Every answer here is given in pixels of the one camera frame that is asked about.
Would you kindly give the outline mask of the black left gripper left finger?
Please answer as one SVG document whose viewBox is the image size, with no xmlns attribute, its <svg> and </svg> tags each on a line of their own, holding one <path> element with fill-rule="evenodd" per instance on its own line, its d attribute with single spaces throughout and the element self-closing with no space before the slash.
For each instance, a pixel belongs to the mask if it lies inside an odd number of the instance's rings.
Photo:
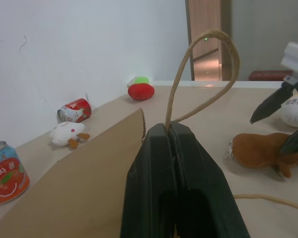
<svg viewBox="0 0 298 238">
<path fill-rule="evenodd" d="M 171 238 L 175 232 L 175 178 L 163 124 L 148 130 L 128 173 L 120 238 Z"/>
</svg>

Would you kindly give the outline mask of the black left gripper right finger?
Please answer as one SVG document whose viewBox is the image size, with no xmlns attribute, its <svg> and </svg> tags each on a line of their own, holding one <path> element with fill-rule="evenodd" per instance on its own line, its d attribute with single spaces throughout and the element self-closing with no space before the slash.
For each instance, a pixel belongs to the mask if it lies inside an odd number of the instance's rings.
<svg viewBox="0 0 298 238">
<path fill-rule="evenodd" d="M 180 238 L 250 238 L 223 171 L 191 129 L 173 122 L 168 136 L 175 159 Z"/>
</svg>

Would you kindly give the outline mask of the white plush with black text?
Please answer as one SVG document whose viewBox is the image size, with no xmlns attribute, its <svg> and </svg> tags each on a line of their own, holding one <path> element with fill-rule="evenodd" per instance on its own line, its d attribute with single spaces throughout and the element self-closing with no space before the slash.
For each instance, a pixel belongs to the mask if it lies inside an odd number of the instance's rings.
<svg viewBox="0 0 298 238">
<path fill-rule="evenodd" d="M 296 90 L 277 110 L 277 117 L 286 125 L 298 128 L 298 92 Z"/>
</svg>

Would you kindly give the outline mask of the red and green plush toy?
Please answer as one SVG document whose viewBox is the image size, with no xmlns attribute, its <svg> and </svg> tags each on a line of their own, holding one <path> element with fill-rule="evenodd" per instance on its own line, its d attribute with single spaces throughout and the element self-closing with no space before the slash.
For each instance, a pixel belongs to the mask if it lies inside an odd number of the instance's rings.
<svg viewBox="0 0 298 238">
<path fill-rule="evenodd" d="M 149 84 L 149 79 L 144 76 L 135 77 L 127 84 L 128 95 L 136 101 L 145 101 L 150 99 L 155 89 Z"/>
</svg>

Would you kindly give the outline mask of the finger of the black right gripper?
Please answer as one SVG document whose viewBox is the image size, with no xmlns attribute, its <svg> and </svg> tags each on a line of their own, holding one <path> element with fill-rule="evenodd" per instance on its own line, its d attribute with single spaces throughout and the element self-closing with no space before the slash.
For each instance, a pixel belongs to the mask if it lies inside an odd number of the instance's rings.
<svg viewBox="0 0 298 238">
<path fill-rule="evenodd" d="M 276 112 L 287 99 L 290 98 L 290 88 L 288 86 L 281 86 L 267 99 L 265 99 L 254 111 L 250 123 L 265 119 Z"/>
<path fill-rule="evenodd" d="M 298 153 L 298 130 L 285 141 L 280 149 L 280 155 L 295 153 Z"/>
</svg>

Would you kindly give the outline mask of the dark red bench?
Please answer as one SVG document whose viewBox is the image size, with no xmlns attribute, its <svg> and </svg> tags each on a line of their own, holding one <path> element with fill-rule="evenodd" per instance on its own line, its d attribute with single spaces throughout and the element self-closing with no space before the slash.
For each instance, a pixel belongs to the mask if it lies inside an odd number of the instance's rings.
<svg viewBox="0 0 298 238">
<path fill-rule="evenodd" d="M 292 76 L 292 70 L 256 70 L 249 76 L 249 81 L 283 81 L 286 76 Z"/>
</svg>

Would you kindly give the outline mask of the red and white drink can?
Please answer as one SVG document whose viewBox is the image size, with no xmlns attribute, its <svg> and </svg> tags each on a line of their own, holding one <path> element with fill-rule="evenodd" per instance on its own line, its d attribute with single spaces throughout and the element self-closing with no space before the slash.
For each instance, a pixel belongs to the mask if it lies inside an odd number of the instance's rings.
<svg viewBox="0 0 298 238">
<path fill-rule="evenodd" d="M 57 110 L 57 117 L 61 122 L 70 121 L 79 123 L 89 118 L 91 114 L 91 105 L 84 98 L 67 103 Z"/>
</svg>

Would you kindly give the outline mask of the white plush with orange feet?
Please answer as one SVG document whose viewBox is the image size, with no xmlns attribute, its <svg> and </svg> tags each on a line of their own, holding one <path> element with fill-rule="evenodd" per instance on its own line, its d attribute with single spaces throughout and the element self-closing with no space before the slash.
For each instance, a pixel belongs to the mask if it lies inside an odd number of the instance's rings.
<svg viewBox="0 0 298 238">
<path fill-rule="evenodd" d="M 50 138 L 52 140 L 52 144 L 64 147 L 70 146 L 75 149 L 78 147 L 79 140 L 88 140 L 90 135 L 88 133 L 84 133 L 85 126 L 83 123 L 77 122 L 62 122 L 58 124 L 50 133 Z"/>
</svg>

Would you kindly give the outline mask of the orange fruit drink can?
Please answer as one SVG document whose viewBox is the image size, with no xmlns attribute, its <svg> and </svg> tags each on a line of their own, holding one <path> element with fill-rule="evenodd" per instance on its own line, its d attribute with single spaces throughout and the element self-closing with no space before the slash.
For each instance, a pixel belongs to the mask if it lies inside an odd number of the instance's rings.
<svg viewBox="0 0 298 238">
<path fill-rule="evenodd" d="M 0 204 L 20 196 L 29 184 L 29 176 L 16 150 L 0 141 Z"/>
</svg>

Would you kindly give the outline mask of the brown plush animal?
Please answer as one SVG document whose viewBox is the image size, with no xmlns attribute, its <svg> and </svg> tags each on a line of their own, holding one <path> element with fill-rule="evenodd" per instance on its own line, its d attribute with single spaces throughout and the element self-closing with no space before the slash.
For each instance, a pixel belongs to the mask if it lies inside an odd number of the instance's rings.
<svg viewBox="0 0 298 238">
<path fill-rule="evenodd" d="M 298 165 L 298 153 L 289 155 L 279 153 L 289 137 L 290 135 L 285 133 L 238 134 L 228 145 L 225 158 L 234 159 L 252 169 L 275 167 L 284 177 L 291 178 L 291 167 Z"/>
</svg>

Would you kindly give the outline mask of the brown paper bag with handles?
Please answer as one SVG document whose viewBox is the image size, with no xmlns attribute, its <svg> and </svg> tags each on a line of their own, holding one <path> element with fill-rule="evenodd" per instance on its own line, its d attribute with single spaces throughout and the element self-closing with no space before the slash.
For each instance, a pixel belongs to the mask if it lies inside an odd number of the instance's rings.
<svg viewBox="0 0 298 238">
<path fill-rule="evenodd" d="M 240 59 L 231 38 L 220 30 L 198 36 L 216 38 L 228 48 L 232 78 L 216 95 L 211 89 L 186 88 L 177 92 L 193 41 L 180 64 L 173 86 L 159 89 L 147 113 L 130 114 L 123 101 L 98 110 L 104 119 L 117 123 L 78 148 L 51 151 L 39 138 L 20 151 L 23 159 L 40 166 L 50 155 L 58 161 L 12 203 L 0 220 L 0 238 L 120 238 L 127 173 L 147 132 L 163 124 L 167 133 L 173 122 L 191 129 L 198 142 L 223 171 L 250 238 L 298 238 L 298 165 L 291 178 L 277 168 L 252 169 L 227 159 L 228 145 L 242 133 L 268 135 L 282 129 L 272 119 L 251 124 L 250 119 L 268 92 L 235 89 Z M 181 99 L 175 100 L 176 94 Z M 177 178 L 175 178 L 175 232 Z"/>
</svg>

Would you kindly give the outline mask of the wooden door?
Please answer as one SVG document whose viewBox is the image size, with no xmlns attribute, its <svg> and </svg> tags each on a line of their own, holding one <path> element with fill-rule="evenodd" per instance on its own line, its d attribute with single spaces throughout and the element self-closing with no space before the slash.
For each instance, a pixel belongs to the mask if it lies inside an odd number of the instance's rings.
<svg viewBox="0 0 298 238">
<path fill-rule="evenodd" d="M 208 30 L 222 27 L 222 0 L 186 0 L 189 42 Z M 204 37 L 193 48 L 190 58 L 195 81 L 220 81 L 222 79 L 222 47 L 219 40 Z"/>
</svg>

